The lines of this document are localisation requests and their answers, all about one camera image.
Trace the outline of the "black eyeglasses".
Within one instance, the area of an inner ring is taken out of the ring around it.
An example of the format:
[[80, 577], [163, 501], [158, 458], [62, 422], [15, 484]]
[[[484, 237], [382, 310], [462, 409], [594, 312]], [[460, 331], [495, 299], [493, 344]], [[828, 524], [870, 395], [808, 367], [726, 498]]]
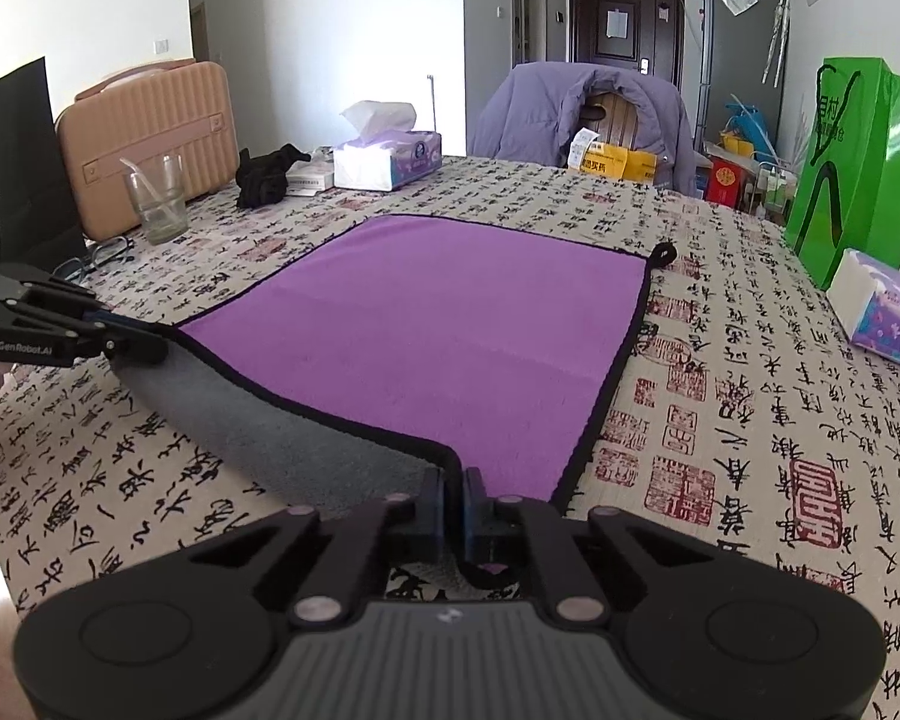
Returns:
[[115, 236], [108, 241], [94, 242], [86, 254], [71, 257], [53, 270], [53, 277], [69, 283], [82, 283], [91, 273], [110, 263], [123, 262], [134, 250], [128, 236]]

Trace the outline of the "white umbrella on fridge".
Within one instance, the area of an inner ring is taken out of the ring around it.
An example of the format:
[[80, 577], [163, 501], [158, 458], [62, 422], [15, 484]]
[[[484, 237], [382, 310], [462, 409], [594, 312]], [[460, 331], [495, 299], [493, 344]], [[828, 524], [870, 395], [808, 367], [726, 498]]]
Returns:
[[790, 20], [790, 0], [777, 0], [774, 11], [774, 26], [770, 33], [761, 83], [772, 83], [774, 88], [781, 84], [784, 54], [788, 39], [788, 20]]

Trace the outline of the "yellow cardboard box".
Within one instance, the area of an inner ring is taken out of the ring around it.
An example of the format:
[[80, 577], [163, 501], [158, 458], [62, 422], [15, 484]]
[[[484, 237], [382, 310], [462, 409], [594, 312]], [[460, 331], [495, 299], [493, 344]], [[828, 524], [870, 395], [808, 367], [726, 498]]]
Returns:
[[567, 167], [613, 181], [653, 184], [656, 156], [647, 151], [600, 142], [598, 133], [583, 127], [572, 138]]

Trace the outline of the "black crumpled cloth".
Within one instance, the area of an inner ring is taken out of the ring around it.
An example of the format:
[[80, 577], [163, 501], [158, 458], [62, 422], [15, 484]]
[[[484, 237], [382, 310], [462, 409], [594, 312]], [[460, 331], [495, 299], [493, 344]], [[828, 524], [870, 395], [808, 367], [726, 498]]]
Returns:
[[238, 187], [237, 206], [256, 210], [282, 202], [287, 192], [287, 173], [297, 163], [310, 163], [312, 156], [286, 143], [276, 151], [251, 156], [248, 148], [238, 153], [240, 164], [235, 171]]

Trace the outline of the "purple tissue pack right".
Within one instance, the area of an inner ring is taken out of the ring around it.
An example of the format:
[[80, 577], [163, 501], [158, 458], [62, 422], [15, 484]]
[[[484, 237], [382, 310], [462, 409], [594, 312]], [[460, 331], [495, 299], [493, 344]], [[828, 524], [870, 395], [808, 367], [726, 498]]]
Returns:
[[850, 343], [900, 364], [900, 273], [860, 250], [842, 254], [826, 298]]

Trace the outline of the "red gift box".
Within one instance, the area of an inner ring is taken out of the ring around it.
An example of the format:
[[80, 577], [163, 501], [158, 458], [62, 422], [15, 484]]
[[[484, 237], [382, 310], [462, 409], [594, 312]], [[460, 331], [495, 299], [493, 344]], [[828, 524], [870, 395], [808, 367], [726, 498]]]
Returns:
[[712, 167], [707, 179], [704, 199], [714, 205], [726, 206], [731, 210], [741, 210], [745, 190], [752, 183], [752, 174], [733, 161], [712, 156]]

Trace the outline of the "grey refrigerator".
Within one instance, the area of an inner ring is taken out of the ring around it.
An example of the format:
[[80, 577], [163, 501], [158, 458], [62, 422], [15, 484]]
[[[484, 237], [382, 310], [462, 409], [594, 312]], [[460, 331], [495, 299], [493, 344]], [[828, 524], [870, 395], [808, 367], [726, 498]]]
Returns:
[[781, 0], [702, 0], [702, 59], [697, 94], [696, 145], [715, 143], [731, 106], [754, 107], [770, 143], [779, 132], [784, 69], [782, 36], [774, 36]]

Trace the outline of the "green shopping bag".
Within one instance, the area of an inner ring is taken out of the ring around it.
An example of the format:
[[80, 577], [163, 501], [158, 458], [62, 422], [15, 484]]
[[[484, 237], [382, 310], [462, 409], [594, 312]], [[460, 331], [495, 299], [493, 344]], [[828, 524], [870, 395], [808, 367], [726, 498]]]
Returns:
[[844, 252], [900, 268], [900, 75], [878, 57], [829, 57], [785, 242], [816, 288]]

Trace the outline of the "black paper bag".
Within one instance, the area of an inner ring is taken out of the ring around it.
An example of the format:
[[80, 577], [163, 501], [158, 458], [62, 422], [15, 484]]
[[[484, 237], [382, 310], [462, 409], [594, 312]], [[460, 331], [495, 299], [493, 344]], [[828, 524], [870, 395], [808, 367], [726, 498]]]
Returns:
[[0, 262], [53, 271], [86, 255], [45, 60], [0, 78]]

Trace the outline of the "small white medicine box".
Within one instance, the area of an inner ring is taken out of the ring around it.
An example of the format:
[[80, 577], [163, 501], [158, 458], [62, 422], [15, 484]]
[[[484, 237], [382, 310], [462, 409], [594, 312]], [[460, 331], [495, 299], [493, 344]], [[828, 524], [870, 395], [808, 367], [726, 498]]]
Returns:
[[295, 163], [286, 172], [287, 193], [292, 197], [315, 197], [334, 187], [334, 164], [331, 161]]

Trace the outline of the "pink ribbed suitcase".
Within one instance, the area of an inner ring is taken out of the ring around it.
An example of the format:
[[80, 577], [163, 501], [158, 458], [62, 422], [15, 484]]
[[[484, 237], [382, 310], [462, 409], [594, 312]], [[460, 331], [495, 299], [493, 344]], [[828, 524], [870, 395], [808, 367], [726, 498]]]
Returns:
[[139, 224], [126, 161], [155, 176], [165, 154], [182, 158], [188, 200], [232, 181], [238, 146], [229, 80], [214, 62], [170, 60], [120, 71], [74, 98], [56, 135], [82, 231], [106, 241]]

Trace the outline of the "purple and grey towel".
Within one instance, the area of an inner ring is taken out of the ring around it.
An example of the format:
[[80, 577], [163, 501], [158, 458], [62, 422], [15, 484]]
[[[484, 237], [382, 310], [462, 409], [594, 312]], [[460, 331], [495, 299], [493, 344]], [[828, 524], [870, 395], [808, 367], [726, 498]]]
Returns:
[[566, 509], [637, 341], [647, 255], [439, 216], [377, 216], [110, 364], [199, 449], [344, 514], [440, 470]]

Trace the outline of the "white purple tissue pack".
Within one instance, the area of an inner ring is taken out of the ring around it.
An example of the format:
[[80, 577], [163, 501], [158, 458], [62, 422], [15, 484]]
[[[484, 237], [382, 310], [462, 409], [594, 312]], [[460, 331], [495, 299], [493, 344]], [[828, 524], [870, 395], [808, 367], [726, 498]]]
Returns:
[[416, 128], [411, 103], [361, 101], [343, 117], [356, 137], [333, 148], [336, 187], [391, 192], [442, 165], [442, 135]]

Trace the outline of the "clear drinking glass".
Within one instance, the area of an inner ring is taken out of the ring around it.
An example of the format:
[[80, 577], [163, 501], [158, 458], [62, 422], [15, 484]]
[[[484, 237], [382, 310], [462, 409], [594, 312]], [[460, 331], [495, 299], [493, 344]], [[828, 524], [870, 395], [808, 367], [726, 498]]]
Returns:
[[187, 232], [187, 192], [183, 182], [182, 156], [162, 154], [151, 172], [144, 171], [128, 158], [121, 158], [119, 162], [126, 169], [126, 188], [144, 238], [152, 245], [159, 245]]

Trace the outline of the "wooden chair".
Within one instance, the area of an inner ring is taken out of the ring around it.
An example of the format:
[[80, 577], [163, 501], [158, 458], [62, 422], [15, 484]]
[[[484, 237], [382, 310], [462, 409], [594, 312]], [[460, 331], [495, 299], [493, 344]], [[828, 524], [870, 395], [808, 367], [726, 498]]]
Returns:
[[614, 93], [590, 96], [580, 109], [580, 128], [587, 127], [598, 133], [598, 140], [610, 145], [635, 149], [637, 137], [637, 109], [626, 99]]

